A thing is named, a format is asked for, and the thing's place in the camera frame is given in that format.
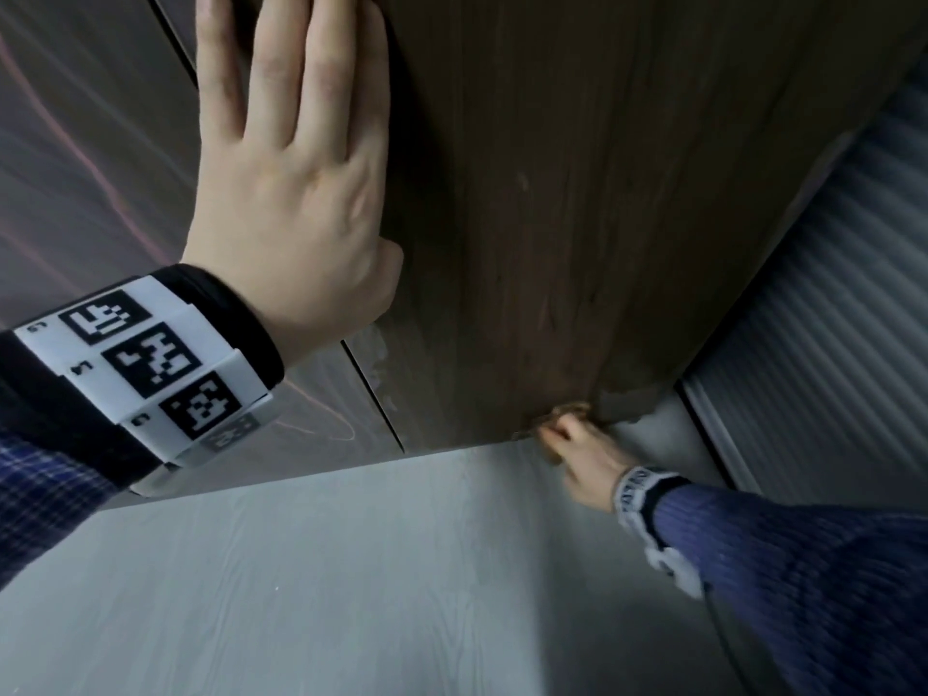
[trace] gray wooden floor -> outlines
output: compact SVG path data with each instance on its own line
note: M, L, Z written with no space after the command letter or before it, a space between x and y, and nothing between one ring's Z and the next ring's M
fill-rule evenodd
M717 480L678 400L624 432ZM3 696L743 693L531 441L103 512L0 626Z

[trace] corrugated panel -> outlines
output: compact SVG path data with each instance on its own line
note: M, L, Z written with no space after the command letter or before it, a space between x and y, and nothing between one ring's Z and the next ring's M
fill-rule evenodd
M684 385L736 483L928 511L928 56Z

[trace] blue plaid sleeve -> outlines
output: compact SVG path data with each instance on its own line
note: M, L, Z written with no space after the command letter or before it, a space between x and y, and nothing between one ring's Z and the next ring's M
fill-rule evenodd
M796 693L928 693L928 519L694 483L668 492L654 523Z
M0 588L117 492L94 469L0 431Z

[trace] wristband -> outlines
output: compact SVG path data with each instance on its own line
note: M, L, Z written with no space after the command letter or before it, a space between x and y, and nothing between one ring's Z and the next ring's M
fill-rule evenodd
M16 350L5 334L6 350ZM172 477L200 467L276 415L269 388L283 378L283 364L273 342L234 293L191 266L100 291L13 335L16 358L29 362L35 381L4 365L5 399L18 399L31 416L19 415L11 432L38 432L35 443L121 488L154 471L163 476L163 465ZM39 385L44 394L36 395ZM89 432L75 429L88 423ZM11 427L6 416L4 426Z
M702 598L702 579L679 550L667 545L654 527L654 511L668 492L690 482L673 471L658 467L634 467L619 481L613 502L619 523L644 541L648 563L670 576L688 596Z

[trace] hand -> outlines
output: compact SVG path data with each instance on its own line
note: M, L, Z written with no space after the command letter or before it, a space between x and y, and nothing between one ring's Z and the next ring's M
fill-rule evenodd
M590 508L615 513L615 489L638 461L596 426L574 415L561 416L553 427L542 427L538 436L563 458L564 485L571 497Z
M237 292L289 366L377 319L399 279L403 251L379 236L383 17L370 0L264 0L246 112L231 2L197 0L197 76L203 152L182 261Z

